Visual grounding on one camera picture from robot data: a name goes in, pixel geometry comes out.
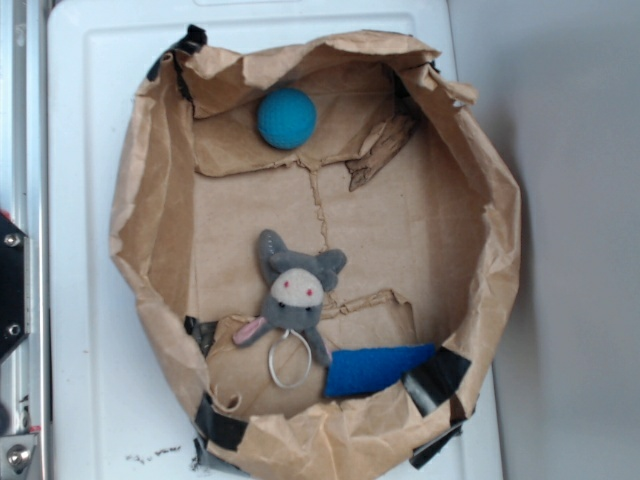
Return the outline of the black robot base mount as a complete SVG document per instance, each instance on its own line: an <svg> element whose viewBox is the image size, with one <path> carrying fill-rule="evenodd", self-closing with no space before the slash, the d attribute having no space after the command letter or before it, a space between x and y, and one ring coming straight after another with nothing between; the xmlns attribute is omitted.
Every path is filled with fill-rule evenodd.
<svg viewBox="0 0 640 480"><path fill-rule="evenodd" d="M1 210L1 363L30 333L28 236Z"/></svg>

